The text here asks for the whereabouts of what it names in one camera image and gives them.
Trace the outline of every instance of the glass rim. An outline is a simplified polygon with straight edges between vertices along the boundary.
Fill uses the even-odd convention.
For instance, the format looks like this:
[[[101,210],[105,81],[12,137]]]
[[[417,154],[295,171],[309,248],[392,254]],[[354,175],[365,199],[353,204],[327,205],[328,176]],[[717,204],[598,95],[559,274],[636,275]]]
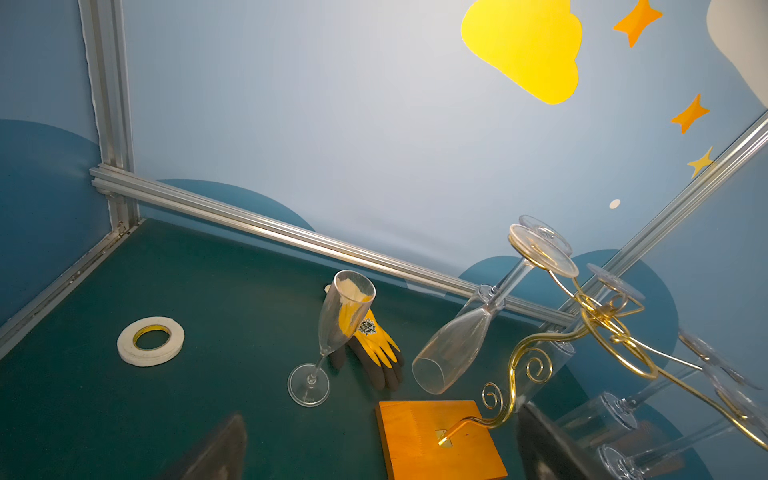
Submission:
[[[373,289],[373,294],[371,295],[371,299],[370,299],[370,300],[366,300],[365,302],[361,302],[361,301],[359,301],[359,300],[355,300],[355,299],[349,298],[347,295],[344,295],[344,293],[343,293],[343,292],[341,291],[341,289],[339,288],[339,284],[338,284],[339,275],[340,275],[341,273],[354,273],[355,275],[357,275],[357,276],[361,276],[362,278],[366,279],[366,280],[368,281],[368,283],[370,283],[370,285],[371,285],[371,288]],[[348,300],[348,301],[350,301],[350,302],[354,302],[354,303],[359,303],[360,305],[363,305],[364,303],[372,302],[372,301],[373,301],[373,299],[375,299],[375,298],[376,298],[376,286],[373,284],[373,282],[371,281],[371,279],[370,279],[370,278],[368,278],[367,276],[363,275],[363,274],[362,274],[362,273],[360,273],[360,272],[356,272],[355,270],[339,270],[338,272],[336,272],[336,275],[334,275],[334,276],[333,276],[333,288],[334,288],[334,289],[336,289],[336,292],[337,292],[337,293],[338,293],[338,294],[339,294],[339,295],[340,295],[342,298],[344,298],[345,300]]]

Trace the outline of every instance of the glove logo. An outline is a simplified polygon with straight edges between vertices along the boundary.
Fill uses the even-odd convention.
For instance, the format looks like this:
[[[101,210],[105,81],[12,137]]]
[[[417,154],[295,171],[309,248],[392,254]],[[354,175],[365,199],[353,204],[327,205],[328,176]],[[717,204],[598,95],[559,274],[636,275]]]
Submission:
[[[365,319],[360,323],[360,326],[357,327],[357,329],[361,333],[365,333],[366,335],[372,335],[373,333],[376,333],[376,325],[374,322]]]

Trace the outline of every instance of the champagne flute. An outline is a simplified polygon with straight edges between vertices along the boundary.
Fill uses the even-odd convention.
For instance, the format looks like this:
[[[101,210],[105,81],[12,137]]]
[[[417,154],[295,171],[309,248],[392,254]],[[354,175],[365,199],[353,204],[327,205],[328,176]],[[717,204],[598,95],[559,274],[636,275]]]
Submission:
[[[314,407],[326,401],[330,382],[320,364],[349,342],[375,296],[373,283],[357,272],[342,270],[333,277],[320,310],[320,360],[317,364],[299,365],[288,376],[288,393],[296,403]]]

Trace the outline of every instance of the yellow tape core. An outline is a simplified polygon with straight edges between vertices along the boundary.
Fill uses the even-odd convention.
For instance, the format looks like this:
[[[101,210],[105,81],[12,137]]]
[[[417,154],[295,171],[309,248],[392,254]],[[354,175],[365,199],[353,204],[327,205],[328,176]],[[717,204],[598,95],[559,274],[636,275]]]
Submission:
[[[166,328],[166,327],[164,327],[162,325],[147,325],[143,329],[141,329],[138,332],[136,332],[136,335],[134,335],[134,346],[136,348],[138,348],[139,350],[143,350],[145,352],[148,352],[150,350],[157,350],[157,349],[161,348],[163,345],[165,345],[165,343],[168,343],[168,340],[166,340],[165,343],[163,343],[163,345],[160,345],[160,346],[155,347],[153,349],[143,349],[139,345],[136,345],[136,342],[137,342],[137,340],[139,340],[140,336],[144,335],[146,332],[153,332],[155,330],[162,330],[163,332],[167,333],[168,334],[168,340],[170,340],[170,330],[168,328]]]

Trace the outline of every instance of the yellow cloud decal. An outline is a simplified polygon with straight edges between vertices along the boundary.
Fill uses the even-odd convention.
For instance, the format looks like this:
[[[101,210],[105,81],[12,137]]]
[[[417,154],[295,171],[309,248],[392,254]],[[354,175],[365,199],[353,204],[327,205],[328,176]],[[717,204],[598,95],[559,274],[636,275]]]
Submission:
[[[581,22],[570,0],[478,0],[464,16],[462,38],[544,103],[562,103],[576,91]]]

